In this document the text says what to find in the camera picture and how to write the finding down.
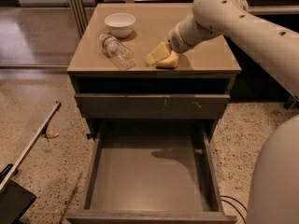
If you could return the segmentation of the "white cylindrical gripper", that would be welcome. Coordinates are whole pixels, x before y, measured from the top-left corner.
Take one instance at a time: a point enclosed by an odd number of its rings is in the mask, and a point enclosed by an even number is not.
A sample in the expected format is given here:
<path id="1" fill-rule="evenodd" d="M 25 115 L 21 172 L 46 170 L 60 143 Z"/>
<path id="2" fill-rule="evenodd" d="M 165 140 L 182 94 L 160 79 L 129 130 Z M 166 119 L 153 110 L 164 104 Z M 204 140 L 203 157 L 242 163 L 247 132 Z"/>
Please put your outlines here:
<path id="1" fill-rule="evenodd" d="M 196 22 L 193 14 L 180 21 L 168 33 L 168 44 L 161 42 L 153 51 L 145 57 L 146 66 L 151 66 L 170 56 L 171 50 L 176 53 L 184 53 L 193 49 L 200 43 L 213 39 L 219 34 L 210 31 Z"/>

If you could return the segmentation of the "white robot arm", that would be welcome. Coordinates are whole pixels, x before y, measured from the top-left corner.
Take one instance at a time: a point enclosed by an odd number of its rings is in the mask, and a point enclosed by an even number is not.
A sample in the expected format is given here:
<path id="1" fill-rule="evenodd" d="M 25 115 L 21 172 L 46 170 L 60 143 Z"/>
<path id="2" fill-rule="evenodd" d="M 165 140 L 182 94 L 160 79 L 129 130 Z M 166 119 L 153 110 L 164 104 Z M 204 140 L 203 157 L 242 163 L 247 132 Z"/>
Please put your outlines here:
<path id="1" fill-rule="evenodd" d="M 288 93 L 299 96 L 299 34 L 248 13 L 246 0 L 193 0 L 192 14 L 168 33 L 184 53 L 225 35 Z M 252 174 L 247 224 L 299 224 L 299 116 L 267 138 Z"/>

